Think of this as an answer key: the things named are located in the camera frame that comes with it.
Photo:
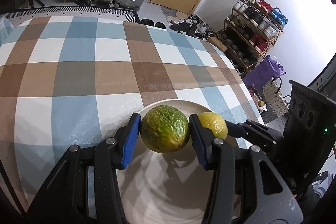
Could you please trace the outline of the large cream plate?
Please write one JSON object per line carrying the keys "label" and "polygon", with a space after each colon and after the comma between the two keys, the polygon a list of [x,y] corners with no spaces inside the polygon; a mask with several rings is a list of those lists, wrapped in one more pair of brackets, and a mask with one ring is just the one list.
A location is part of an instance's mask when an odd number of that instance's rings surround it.
{"label": "large cream plate", "polygon": [[139,139],[132,162],[117,175],[129,223],[201,223],[213,173],[202,169],[190,144],[160,154]]}

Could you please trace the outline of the checkered tablecloth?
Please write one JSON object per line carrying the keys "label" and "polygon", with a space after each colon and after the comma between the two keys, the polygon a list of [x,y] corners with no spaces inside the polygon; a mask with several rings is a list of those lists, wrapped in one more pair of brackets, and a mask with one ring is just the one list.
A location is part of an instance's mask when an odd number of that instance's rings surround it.
{"label": "checkered tablecloth", "polygon": [[70,145],[95,145],[132,113],[173,98],[234,123],[261,121],[208,42],[104,18],[1,19],[1,161],[24,209]]}

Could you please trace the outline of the yellow-green guava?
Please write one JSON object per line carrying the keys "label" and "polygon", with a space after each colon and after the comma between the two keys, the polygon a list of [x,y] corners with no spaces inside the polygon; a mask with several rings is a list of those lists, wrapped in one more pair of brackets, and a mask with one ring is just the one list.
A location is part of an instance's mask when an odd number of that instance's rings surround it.
{"label": "yellow-green guava", "polygon": [[228,135],[228,127],[220,114],[203,112],[198,115],[198,118],[202,126],[210,129],[216,138],[226,139]]}

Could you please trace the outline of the woven basket bag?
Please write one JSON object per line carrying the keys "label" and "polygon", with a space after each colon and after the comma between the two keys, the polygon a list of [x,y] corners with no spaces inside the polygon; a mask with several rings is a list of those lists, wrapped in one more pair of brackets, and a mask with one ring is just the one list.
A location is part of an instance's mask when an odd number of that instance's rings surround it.
{"label": "woven basket bag", "polygon": [[286,97],[291,98],[291,96],[283,96],[281,86],[281,77],[273,77],[262,88],[267,106],[277,117],[281,117],[288,112],[290,100],[286,100]]}

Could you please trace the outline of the green bumpy citrus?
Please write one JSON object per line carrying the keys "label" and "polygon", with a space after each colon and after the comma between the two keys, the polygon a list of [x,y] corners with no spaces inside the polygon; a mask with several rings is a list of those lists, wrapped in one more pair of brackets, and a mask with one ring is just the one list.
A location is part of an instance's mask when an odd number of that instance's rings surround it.
{"label": "green bumpy citrus", "polygon": [[183,149],[190,139],[189,122],[180,110],[167,105],[150,109],[141,121],[142,141],[157,153]]}

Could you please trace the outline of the wooden shoe rack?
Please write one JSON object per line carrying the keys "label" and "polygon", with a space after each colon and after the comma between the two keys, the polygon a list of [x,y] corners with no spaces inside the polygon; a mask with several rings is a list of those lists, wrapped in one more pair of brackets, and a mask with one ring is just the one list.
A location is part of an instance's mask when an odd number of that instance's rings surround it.
{"label": "wooden shoe rack", "polygon": [[217,38],[228,48],[231,62],[244,77],[275,46],[287,23],[281,10],[264,0],[238,0]]}

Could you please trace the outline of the purple bag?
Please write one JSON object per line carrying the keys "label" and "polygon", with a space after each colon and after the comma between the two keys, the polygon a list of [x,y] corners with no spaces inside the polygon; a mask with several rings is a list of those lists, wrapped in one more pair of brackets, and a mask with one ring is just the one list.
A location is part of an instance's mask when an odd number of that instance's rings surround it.
{"label": "purple bag", "polygon": [[254,86],[260,91],[273,77],[281,77],[286,74],[283,66],[275,56],[267,55],[254,69],[247,73],[243,82],[246,86]]}

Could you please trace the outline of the cardboard box on floor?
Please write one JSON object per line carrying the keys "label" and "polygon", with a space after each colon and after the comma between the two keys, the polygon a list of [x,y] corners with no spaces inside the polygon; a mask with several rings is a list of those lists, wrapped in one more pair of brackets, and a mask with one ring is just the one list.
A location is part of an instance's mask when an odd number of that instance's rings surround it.
{"label": "cardboard box on floor", "polygon": [[209,36],[207,41],[213,46],[219,48],[222,52],[225,52],[227,50],[227,47],[216,36]]}

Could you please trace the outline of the black round basket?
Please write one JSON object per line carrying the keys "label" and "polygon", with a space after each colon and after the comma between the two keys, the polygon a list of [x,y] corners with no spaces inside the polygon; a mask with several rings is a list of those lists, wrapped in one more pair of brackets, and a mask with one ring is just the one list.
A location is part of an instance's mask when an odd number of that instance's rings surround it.
{"label": "black round basket", "polygon": [[257,89],[254,87],[254,85],[248,85],[247,86],[248,91],[259,111],[260,114],[265,113],[267,110],[267,104],[264,102],[262,97],[260,96],[259,92]]}

